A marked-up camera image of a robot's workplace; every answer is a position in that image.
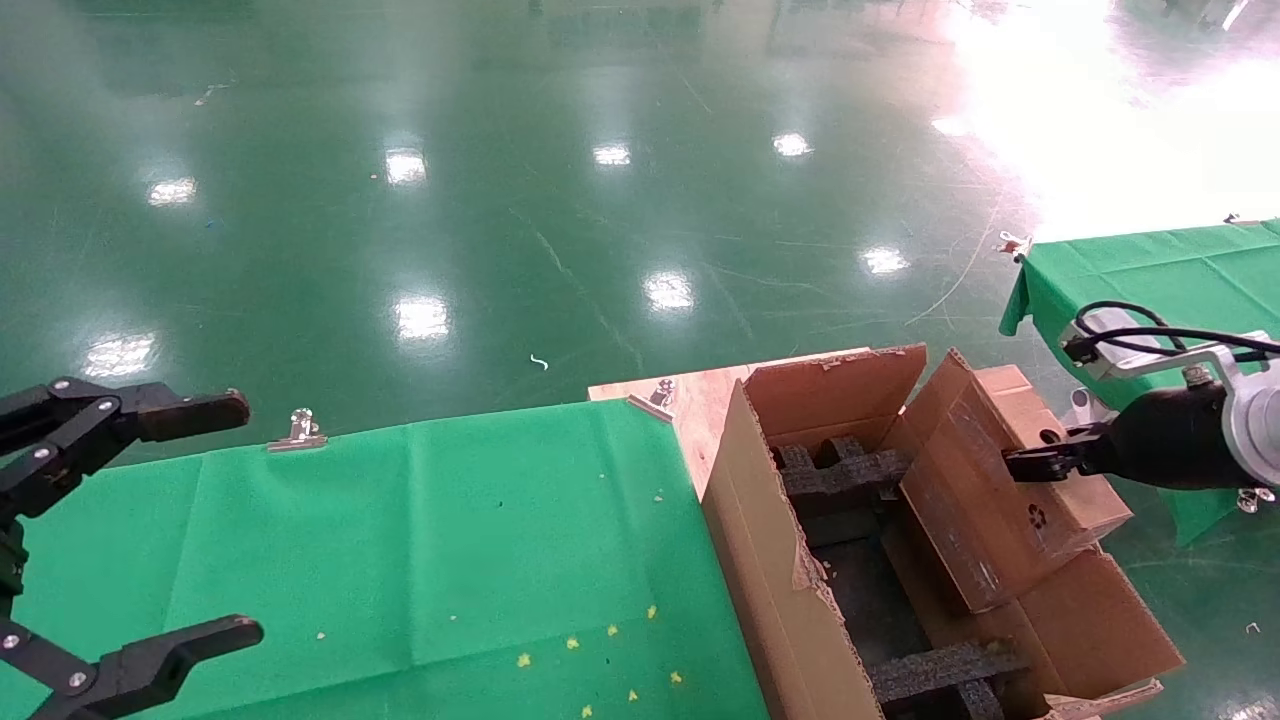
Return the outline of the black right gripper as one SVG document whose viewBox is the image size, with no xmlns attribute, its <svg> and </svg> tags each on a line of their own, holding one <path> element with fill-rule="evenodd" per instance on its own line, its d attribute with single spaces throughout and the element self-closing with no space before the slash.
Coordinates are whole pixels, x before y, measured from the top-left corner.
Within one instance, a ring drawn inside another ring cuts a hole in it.
<svg viewBox="0 0 1280 720">
<path fill-rule="evenodd" d="M 1152 389 L 1106 423 L 1042 430 L 1042 445 L 1004 452 L 1016 483 L 1057 483 L 1097 471 L 1179 491 L 1234 489 L 1236 460 L 1224 386 Z"/>
</svg>

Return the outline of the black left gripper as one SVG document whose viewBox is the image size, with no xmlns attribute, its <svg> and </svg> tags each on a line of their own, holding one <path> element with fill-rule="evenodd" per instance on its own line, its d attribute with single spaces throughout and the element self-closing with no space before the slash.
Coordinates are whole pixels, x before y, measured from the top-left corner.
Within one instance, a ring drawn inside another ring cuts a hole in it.
<svg viewBox="0 0 1280 720">
<path fill-rule="evenodd" d="M 109 388 L 77 378 L 3 397 L 1 600 L 24 592 L 24 528 L 138 442 L 169 442 L 244 427 L 237 389 L 182 396 L 164 383 Z M 4 618 L 5 664 L 47 687 L 32 719 L 120 719 L 172 702 L 201 662 L 262 642 L 252 618 L 219 618 L 83 660 Z"/>
</svg>

